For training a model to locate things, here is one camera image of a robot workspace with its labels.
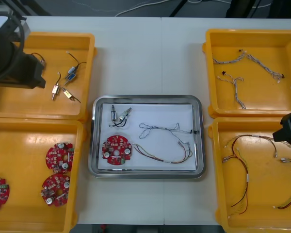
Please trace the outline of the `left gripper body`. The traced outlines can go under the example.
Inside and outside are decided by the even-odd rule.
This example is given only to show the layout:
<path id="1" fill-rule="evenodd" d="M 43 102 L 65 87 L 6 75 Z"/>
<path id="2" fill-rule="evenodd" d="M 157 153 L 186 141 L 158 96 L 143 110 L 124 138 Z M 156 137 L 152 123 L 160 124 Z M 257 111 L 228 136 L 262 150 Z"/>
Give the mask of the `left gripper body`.
<path id="1" fill-rule="evenodd" d="M 44 66 L 30 54 L 23 54 L 7 75 L 7 87 L 34 89 L 45 88 L 42 78 Z"/>

